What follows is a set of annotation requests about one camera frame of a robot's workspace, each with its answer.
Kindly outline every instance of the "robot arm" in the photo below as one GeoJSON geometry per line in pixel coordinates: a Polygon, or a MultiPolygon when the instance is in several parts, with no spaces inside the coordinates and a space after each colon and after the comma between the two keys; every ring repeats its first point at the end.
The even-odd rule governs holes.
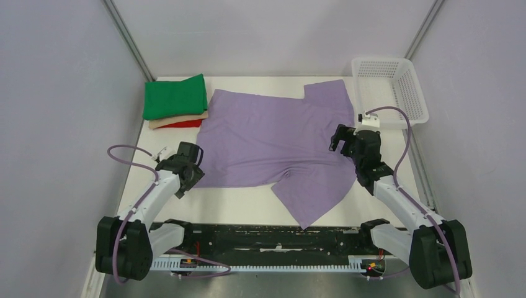
{"type": "Polygon", "coordinates": [[[125,278],[142,280],[148,273],[152,261],[179,246],[183,242],[184,227],[166,222],[156,230],[150,230],[151,224],[166,202],[176,195],[179,199],[191,189],[204,173],[198,167],[199,146],[181,142],[176,152],[168,148],[161,150],[154,159],[158,162],[155,170],[159,175],[156,186],[144,198],[139,208],[135,202],[144,196],[149,185],[134,203],[119,212],[116,217],[103,217],[97,226],[96,269],[112,274],[112,256],[115,243],[118,243],[118,275],[125,278]],[[123,237],[117,242],[117,230],[122,221],[132,211],[123,231],[123,237]]]}
{"type": "MultiPolygon", "coordinates": [[[[361,129],[376,127],[372,119],[364,119],[362,116],[359,121],[365,124],[361,129]]],[[[420,208],[399,191],[395,185],[393,170],[381,161],[380,133],[368,129],[358,131],[340,124],[331,138],[329,149],[335,151],[340,141],[344,141],[341,154],[352,158],[360,185],[387,205],[406,227],[405,230],[399,230],[385,219],[365,222],[360,226],[360,234],[366,244],[389,251],[404,261],[409,265],[416,282],[424,289],[453,282],[453,270],[447,253],[433,224],[427,218],[429,216],[445,232],[460,279],[469,278],[472,268],[463,225],[457,220],[446,221],[417,201],[416,204],[427,212],[424,215],[420,208]]],[[[399,187],[408,191],[403,185],[399,187]]]]}

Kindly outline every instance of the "folded beige cloth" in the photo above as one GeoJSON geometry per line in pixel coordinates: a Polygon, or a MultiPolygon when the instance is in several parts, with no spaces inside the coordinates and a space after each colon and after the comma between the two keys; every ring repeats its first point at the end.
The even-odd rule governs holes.
{"type": "Polygon", "coordinates": [[[183,121],[190,121],[190,120],[206,119],[206,118],[208,118],[208,111],[205,111],[201,115],[182,115],[182,116],[162,118],[158,120],[150,120],[148,121],[148,127],[150,129],[156,129],[158,127],[169,125],[169,124],[179,123],[183,121]]]}

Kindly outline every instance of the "t-shirt sleeve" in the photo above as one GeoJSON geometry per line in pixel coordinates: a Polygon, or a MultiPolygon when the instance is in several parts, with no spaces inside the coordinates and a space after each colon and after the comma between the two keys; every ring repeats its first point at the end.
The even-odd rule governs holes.
{"type": "Polygon", "coordinates": [[[305,85],[303,89],[305,91],[305,102],[336,111],[345,110],[354,115],[349,94],[342,79],[305,85]]]}
{"type": "Polygon", "coordinates": [[[353,169],[349,163],[291,169],[272,190],[306,229],[343,200],[356,179],[353,169]]]}

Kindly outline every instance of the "cable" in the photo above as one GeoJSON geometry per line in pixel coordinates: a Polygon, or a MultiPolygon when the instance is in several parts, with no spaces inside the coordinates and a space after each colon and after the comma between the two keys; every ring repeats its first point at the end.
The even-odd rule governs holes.
{"type": "Polygon", "coordinates": [[[208,263],[208,264],[212,264],[212,265],[221,266],[221,267],[225,267],[226,268],[226,271],[218,272],[218,273],[212,273],[212,274],[208,274],[208,275],[197,275],[197,276],[193,276],[193,275],[187,275],[187,276],[179,275],[179,277],[182,278],[182,279],[189,279],[189,278],[195,278],[195,279],[198,279],[198,278],[215,278],[215,277],[218,277],[218,276],[227,275],[232,270],[232,268],[230,266],[228,266],[227,264],[219,263],[219,262],[212,261],[212,260],[207,260],[205,258],[201,258],[200,256],[194,256],[191,253],[187,253],[186,251],[182,251],[182,250],[177,250],[175,248],[172,248],[171,250],[167,251],[167,253],[178,253],[180,255],[189,256],[189,257],[191,257],[193,259],[196,259],[196,260],[204,262],[204,263],[208,263]]]}
{"type": "Polygon", "coordinates": [[[407,272],[409,272],[409,267],[407,267],[406,269],[400,272],[389,274],[389,275],[377,276],[377,277],[374,277],[374,276],[364,276],[364,277],[367,278],[368,281],[382,281],[384,279],[397,278],[398,276],[402,276],[406,274],[407,272]]]}
{"type": "MultiPolygon", "coordinates": [[[[194,243],[194,247],[195,247],[195,249],[197,250],[197,252],[195,253],[195,255],[196,255],[196,256],[200,256],[201,254],[199,253],[199,249],[200,249],[200,248],[199,248],[199,241],[197,241],[197,242],[194,243]]],[[[194,268],[194,270],[191,271],[190,273],[188,273],[187,275],[191,275],[191,274],[193,274],[194,272],[196,272],[196,270],[197,270],[197,266],[199,266],[199,260],[197,260],[197,261],[195,262],[195,268],[194,268]]]]}
{"type": "Polygon", "coordinates": [[[384,272],[382,272],[382,271],[378,271],[378,270],[376,270],[375,268],[371,268],[371,270],[374,271],[374,272],[376,272],[376,273],[378,273],[378,274],[384,274],[384,273],[385,273],[385,271],[384,271],[384,272]]]}
{"type": "Polygon", "coordinates": [[[201,256],[201,253],[200,253],[201,244],[199,243],[199,241],[195,242],[194,246],[197,249],[197,256],[201,256]]]}
{"type": "Polygon", "coordinates": [[[451,287],[449,287],[448,285],[444,285],[444,287],[446,287],[446,289],[448,289],[449,291],[455,293],[455,295],[459,296],[460,295],[460,277],[458,275],[458,268],[457,268],[457,264],[455,262],[455,257],[453,256],[453,251],[451,250],[451,247],[449,246],[449,243],[442,231],[442,229],[439,227],[438,223],[433,219],[433,217],[429,216],[429,214],[427,213],[427,211],[422,207],[420,206],[420,204],[418,204],[416,202],[415,199],[413,199],[413,197],[411,197],[411,195],[409,195],[403,188],[400,187],[400,185],[398,184],[398,168],[400,167],[400,164],[402,163],[402,161],[404,160],[404,158],[406,157],[406,155],[408,154],[408,151],[409,151],[409,145],[411,143],[411,135],[412,135],[412,128],[411,128],[411,123],[409,123],[409,117],[406,115],[406,113],[404,111],[402,111],[400,108],[398,107],[391,107],[391,106],[386,106],[386,107],[377,107],[376,109],[372,109],[368,112],[366,112],[365,114],[370,114],[372,112],[376,112],[376,111],[380,111],[380,110],[395,110],[395,111],[398,111],[405,119],[406,121],[406,124],[408,126],[408,139],[407,139],[407,142],[406,142],[406,148],[404,149],[404,152],[402,153],[402,157],[398,160],[398,162],[396,163],[396,166],[394,167],[394,172],[393,172],[393,180],[394,180],[394,185],[396,186],[396,188],[404,195],[406,196],[409,201],[415,205],[415,207],[420,210],[420,212],[422,212],[422,214],[424,214],[424,216],[431,222],[431,224],[433,225],[433,227],[436,229],[437,233],[439,234],[439,237],[442,241],[442,243],[444,244],[444,247],[445,247],[445,251],[447,253],[447,256],[449,258],[449,263],[451,264],[451,267],[453,269],[453,278],[455,279],[455,290],[453,290],[451,287]]]}
{"type": "Polygon", "coordinates": [[[139,208],[139,205],[146,199],[148,194],[150,194],[151,191],[156,186],[157,181],[159,181],[159,174],[157,173],[157,171],[155,169],[150,168],[149,166],[141,165],[139,163],[134,163],[134,162],[131,162],[131,161],[126,161],[126,160],[123,160],[123,159],[120,159],[120,158],[116,157],[111,152],[115,148],[132,148],[132,149],[135,149],[135,150],[142,151],[142,152],[146,153],[149,156],[152,156],[152,154],[150,152],[148,152],[148,151],[146,151],[146,150],[144,150],[142,148],[139,148],[139,147],[136,147],[136,146],[131,146],[131,145],[114,145],[114,146],[111,146],[110,148],[108,148],[108,151],[107,151],[108,155],[112,159],[118,161],[119,163],[123,163],[125,165],[130,165],[130,166],[138,166],[139,168],[147,169],[148,171],[152,172],[154,174],[154,176],[155,176],[154,183],[152,183],[151,186],[146,190],[146,192],[137,200],[137,202],[135,202],[135,205],[133,205],[133,208],[130,209],[130,211],[128,212],[126,217],[122,220],[122,223],[120,224],[120,226],[118,228],[117,236],[115,237],[114,251],[113,251],[113,255],[112,255],[112,271],[113,271],[113,276],[114,276],[115,282],[117,284],[119,284],[119,285],[124,285],[124,283],[127,282],[128,279],[126,278],[124,281],[121,281],[120,278],[118,277],[118,271],[117,271],[118,243],[119,243],[119,240],[120,240],[120,238],[122,236],[122,232],[124,231],[124,227],[126,226],[126,223],[128,222],[128,220],[133,215],[133,211],[136,210],[137,208],[139,208]]]}
{"type": "MultiPolygon", "coordinates": [[[[157,171],[154,169],[154,168],[151,168],[149,166],[146,166],[146,165],[141,165],[140,163],[134,163],[134,162],[131,162],[131,161],[126,161],[126,160],[123,160],[121,158],[118,158],[116,157],[115,155],[112,154],[112,150],[115,149],[115,148],[132,148],[132,149],[135,149],[135,150],[139,150],[139,151],[142,151],[144,153],[146,153],[147,155],[149,156],[152,156],[152,154],[142,148],[139,148],[139,147],[136,147],[136,146],[131,146],[131,145],[114,145],[114,146],[111,146],[110,148],[108,148],[108,155],[118,161],[119,163],[123,163],[125,165],[130,165],[130,166],[138,166],[139,168],[143,168],[143,169],[147,169],[148,171],[152,172],[154,174],[154,182],[151,184],[151,186],[146,190],[146,192],[137,200],[137,202],[135,202],[135,204],[133,205],[133,207],[130,209],[130,211],[128,212],[128,214],[126,215],[126,217],[123,219],[122,223],[120,224],[119,228],[118,228],[118,232],[117,232],[117,236],[115,237],[115,243],[114,243],[114,250],[113,250],[113,255],[112,255],[112,271],[113,271],[113,276],[114,276],[114,280],[117,284],[119,285],[124,285],[125,282],[128,281],[128,279],[126,278],[125,280],[121,281],[120,278],[118,277],[118,270],[117,270],[117,253],[118,253],[118,244],[119,244],[119,240],[122,236],[122,233],[124,231],[124,228],[126,226],[126,223],[129,221],[129,219],[133,216],[134,214],[134,210],[136,210],[137,208],[139,208],[139,206],[141,205],[141,203],[146,199],[146,197],[148,196],[148,194],[151,193],[151,191],[155,188],[155,186],[157,185],[158,181],[159,181],[159,173],[157,173],[157,171]]],[[[201,163],[201,160],[203,158],[203,155],[202,155],[203,151],[201,151],[201,159],[199,160],[199,163],[201,163]]],[[[216,277],[216,276],[223,276],[223,275],[227,275],[230,273],[231,271],[231,268],[230,266],[226,265],[226,264],[223,264],[223,263],[218,263],[218,262],[215,262],[215,261],[211,261],[211,260],[207,260],[207,259],[204,259],[204,258],[201,258],[199,256],[194,256],[194,255],[191,255],[190,253],[187,253],[187,252],[184,252],[184,251],[181,251],[181,250],[177,250],[175,248],[172,248],[171,250],[169,250],[168,252],[174,252],[174,253],[178,253],[178,254],[181,254],[181,255],[186,255],[186,256],[189,256],[191,258],[194,258],[198,261],[201,261],[201,262],[205,262],[205,263],[208,263],[208,264],[213,264],[213,265],[217,265],[217,266],[221,266],[221,267],[225,267],[227,268],[226,271],[223,271],[223,272],[219,272],[219,273],[214,273],[214,274],[209,274],[209,275],[201,275],[201,276],[181,276],[182,278],[213,278],[213,277],[216,277]]]]}

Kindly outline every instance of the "metal floor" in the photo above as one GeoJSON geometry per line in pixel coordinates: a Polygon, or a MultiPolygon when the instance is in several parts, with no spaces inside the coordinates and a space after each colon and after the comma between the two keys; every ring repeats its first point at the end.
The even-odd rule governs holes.
{"type": "MultiPolygon", "coordinates": [[[[388,263],[388,273],[404,269],[399,260],[388,263]]],[[[124,286],[107,276],[100,297],[105,298],[294,298],[294,297],[393,297],[449,298],[454,295],[443,287],[421,289],[410,273],[394,279],[367,282],[352,273],[232,273],[210,279],[180,281],[167,272],[151,271],[142,281],[124,286]]]]}

